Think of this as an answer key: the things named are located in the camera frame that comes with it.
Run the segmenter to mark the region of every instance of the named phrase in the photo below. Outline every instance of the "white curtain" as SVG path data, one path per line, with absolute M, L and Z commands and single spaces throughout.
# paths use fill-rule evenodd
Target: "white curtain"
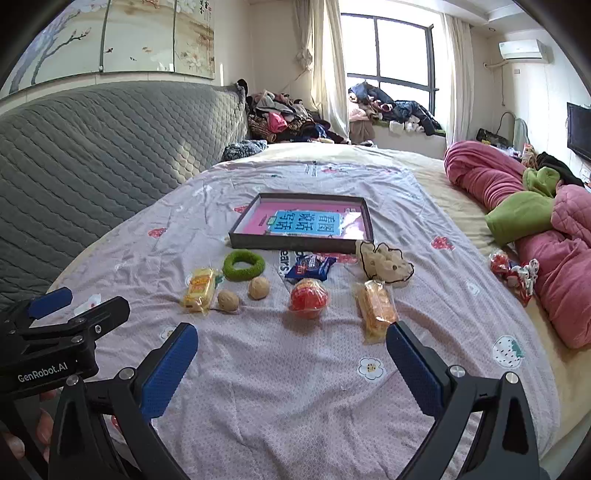
M 450 109 L 447 145 L 468 138 L 474 107 L 474 54 L 470 25 L 443 14 L 443 28 L 450 63 Z
M 331 130 L 349 136 L 343 38 L 338 0 L 294 0 L 300 51 L 297 60 L 311 68 L 311 99 Z

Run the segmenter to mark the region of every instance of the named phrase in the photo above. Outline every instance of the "air conditioner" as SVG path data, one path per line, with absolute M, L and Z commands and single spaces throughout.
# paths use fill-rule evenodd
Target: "air conditioner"
M 546 47 L 539 40 L 503 41 L 499 43 L 499 50 L 505 60 L 548 63 Z

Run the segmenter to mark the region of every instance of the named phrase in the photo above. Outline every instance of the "packaged bread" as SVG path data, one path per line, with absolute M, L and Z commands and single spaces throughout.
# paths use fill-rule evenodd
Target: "packaged bread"
M 193 312 L 207 313 L 216 290 L 216 271 L 212 268 L 198 268 L 189 281 L 183 306 Z
M 383 342 L 390 324 L 398 321 L 398 312 L 386 287 L 379 281 L 369 280 L 357 286 L 355 297 L 365 320 L 365 339 L 368 343 Z

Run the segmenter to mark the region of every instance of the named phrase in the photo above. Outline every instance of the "television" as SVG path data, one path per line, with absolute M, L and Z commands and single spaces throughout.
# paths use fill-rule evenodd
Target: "television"
M 569 136 L 567 147 L 579 157 L 591 161 L 591 109 L 567 103 Z

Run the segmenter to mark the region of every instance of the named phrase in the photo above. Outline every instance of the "blue snack packet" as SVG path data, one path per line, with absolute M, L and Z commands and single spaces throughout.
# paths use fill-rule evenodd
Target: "blue snack packet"
M 335 257 L 318 257 L 306 255 L 300 258 L 291 270 L 286 273 L 288 280 L 300 281 L 302 278 L 315 278 L 324 281 L 329 276 L 330 266 L 336 262 Z

